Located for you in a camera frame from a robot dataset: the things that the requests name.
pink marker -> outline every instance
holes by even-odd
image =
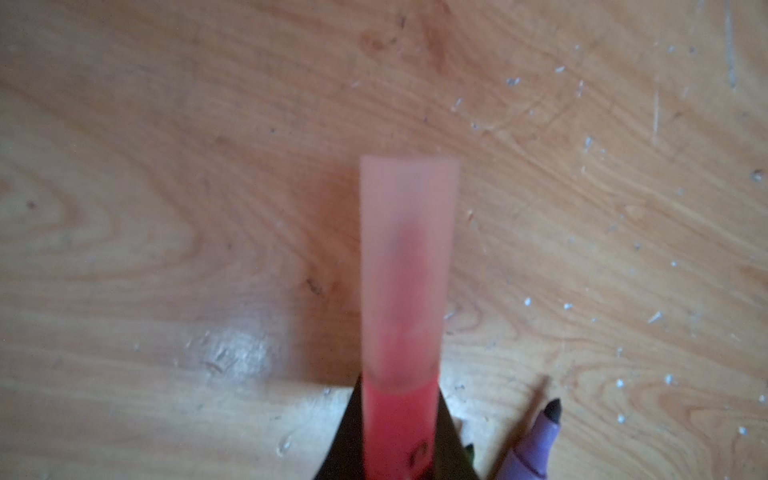
[[[366,479],[428,478],[458,162],[366,156],[360,170]]]

purple marker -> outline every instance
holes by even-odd
[[[539,412],[531,431],[507,454],[496,480],[547,478],[549,451],[560,432],[562,409],[560,399],[554,399]]]

white scratch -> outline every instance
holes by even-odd
[[[733,66],[733,25],[730,16],[730,0],[725,0],[725,58],[728,63],[728,82],[731,88],[736,88],[736,69]]]
[[[656,144],[656,137],[659,133],[659,91],[654,93],[654,135],[651,137],[651,141]]]

wooden surface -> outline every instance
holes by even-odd
[[[768,478],[767,58],[760,0],[0,2],[0,478],[310,478],[364,153],[462,162],[481,473],[561,396],[553,479]]]

black marker tip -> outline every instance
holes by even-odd
[[[563,406],[560,399],[554,399],[544,407],[544,415],[552,422],[560,425],[560,414],[563,412]]]

